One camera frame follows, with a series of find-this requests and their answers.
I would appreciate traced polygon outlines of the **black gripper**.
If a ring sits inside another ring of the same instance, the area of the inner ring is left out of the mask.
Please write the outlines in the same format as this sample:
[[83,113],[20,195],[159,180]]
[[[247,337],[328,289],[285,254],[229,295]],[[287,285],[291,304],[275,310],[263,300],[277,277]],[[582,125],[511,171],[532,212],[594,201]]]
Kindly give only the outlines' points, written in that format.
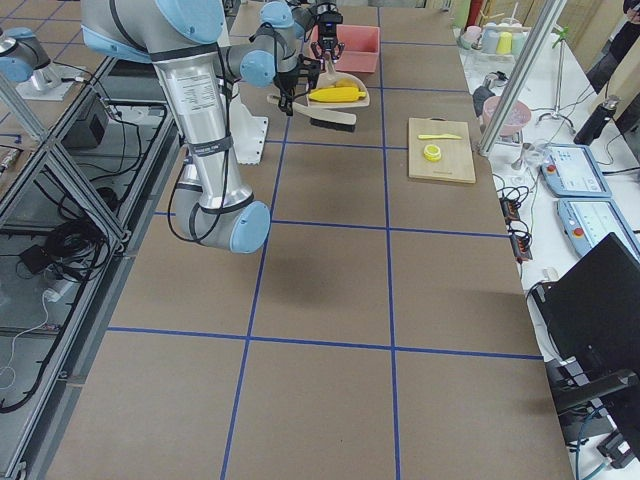
[[305,99],[311,90],[317,87],[320,76],[320,61],[299,54],[294,68],[289,71],[277,71],[274,84],[280,96],[277,106],[287,116],[293,115],[293,104],[298,99]]
[[323,61],[326,55],[331,57],[331,61],[336,63],[342,56],[345,44],[340,42],[336,36],[320,35],[310,44],[314,58]]

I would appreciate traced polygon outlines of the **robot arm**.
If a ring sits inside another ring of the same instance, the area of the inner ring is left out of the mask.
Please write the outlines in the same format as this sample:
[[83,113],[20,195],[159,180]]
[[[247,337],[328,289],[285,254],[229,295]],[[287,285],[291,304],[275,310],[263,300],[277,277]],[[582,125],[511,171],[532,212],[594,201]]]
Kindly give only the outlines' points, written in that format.
[[244,45],[221,46],[224,9],[218,1],[84,1],[85,44],[121,60],[154,67],[191,167],[176,184],[176,220],[187,242],[249,254],[264,243],[270,211],[240,176],[228,100],[220,80],[275,84],[295,94],[299,41],[315,23],[311,6],[269,1]]
[[16,84],[28,84],[34,95],[58,88],[63,75],[35,33],[26,27],[1,30],[1,74]]

